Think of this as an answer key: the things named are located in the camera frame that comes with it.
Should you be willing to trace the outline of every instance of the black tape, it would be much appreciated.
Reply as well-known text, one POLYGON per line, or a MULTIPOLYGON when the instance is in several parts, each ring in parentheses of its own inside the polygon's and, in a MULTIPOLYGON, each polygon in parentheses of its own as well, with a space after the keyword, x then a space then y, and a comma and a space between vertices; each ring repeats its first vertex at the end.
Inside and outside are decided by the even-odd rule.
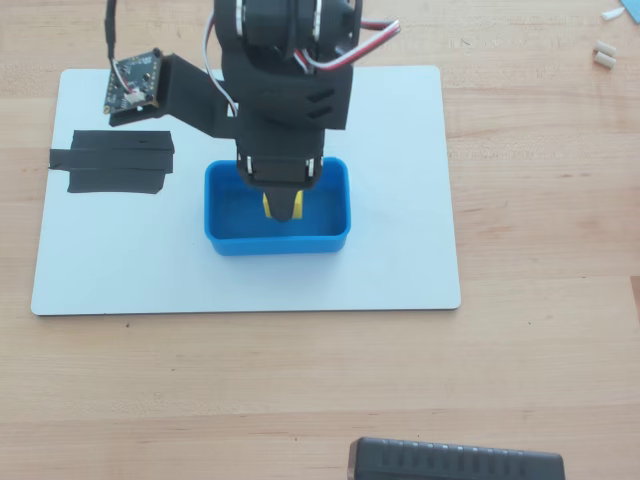
POLYGON ((155 194, 174 153, 170 132, 76 131, 71 150, 50 151, 49 168, 69 172, 70 193, 155 194))

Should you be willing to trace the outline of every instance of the blue bin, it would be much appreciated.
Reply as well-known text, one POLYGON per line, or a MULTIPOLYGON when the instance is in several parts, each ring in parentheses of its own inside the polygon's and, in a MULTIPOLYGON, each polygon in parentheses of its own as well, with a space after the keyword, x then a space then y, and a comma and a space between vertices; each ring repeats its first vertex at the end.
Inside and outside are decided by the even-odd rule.
POLYGON ((301 220, 267 218, 262 192, 248 187, 236 162, 209 166, 205 181, 205 232, 220 255, 332 253, 344 247, 351 230, 346 165, 326 158, 315 188, 304 192, 301 220))

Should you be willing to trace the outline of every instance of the yellow object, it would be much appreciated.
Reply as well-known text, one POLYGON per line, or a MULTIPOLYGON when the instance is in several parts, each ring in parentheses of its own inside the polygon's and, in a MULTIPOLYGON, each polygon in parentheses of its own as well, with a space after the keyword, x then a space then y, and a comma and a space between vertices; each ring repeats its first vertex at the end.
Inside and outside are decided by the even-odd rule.
MULTIPOLYGON (((271 209, 269 208, 269 201, 267 200, 267 196, 262 194, 262 204, 264 205, 264 214, 267 218, 271 218, 271 209)), ((302 190, 298 192, 296 195, 296 202, 293 206, 293 219, 300 220, 302 218, 302 206, 304 204, 304 193, 302 190)))

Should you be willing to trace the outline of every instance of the white board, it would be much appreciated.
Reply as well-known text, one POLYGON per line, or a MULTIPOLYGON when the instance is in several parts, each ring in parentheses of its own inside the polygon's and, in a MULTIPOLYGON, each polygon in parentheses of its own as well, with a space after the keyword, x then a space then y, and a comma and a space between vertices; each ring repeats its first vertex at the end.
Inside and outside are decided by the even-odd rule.
MULTIPOLYGON (((53 148, 107 130, 109 72, 62 74, 53 148)), ((352 229, 338 254, 222 257, 204 233, 204 173, 235 144, 165 117, 174 173, 157 195, 67 193, 49 171, 32 299, 37 315, 454 309, 460 284, 440 73, 356 69, 349 124, 328 132, 343 159, 352 229)))

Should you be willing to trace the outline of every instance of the wooden table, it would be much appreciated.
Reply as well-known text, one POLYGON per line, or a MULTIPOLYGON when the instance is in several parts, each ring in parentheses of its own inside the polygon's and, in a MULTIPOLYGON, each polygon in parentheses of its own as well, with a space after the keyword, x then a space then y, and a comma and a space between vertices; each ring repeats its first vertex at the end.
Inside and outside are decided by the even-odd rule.
MULTIPOLYGON (((404 31, 362 64, 442 70, 459 311, 39 319, 58 78, 106 68, 104 3, 0 0, 0 478, 338 480, 363 435, 638 478, 640 27, 602 23, 615 1, 367 1, 404 31)), ((208 0, 119 3, 119 56, 201 63, 208 0)))

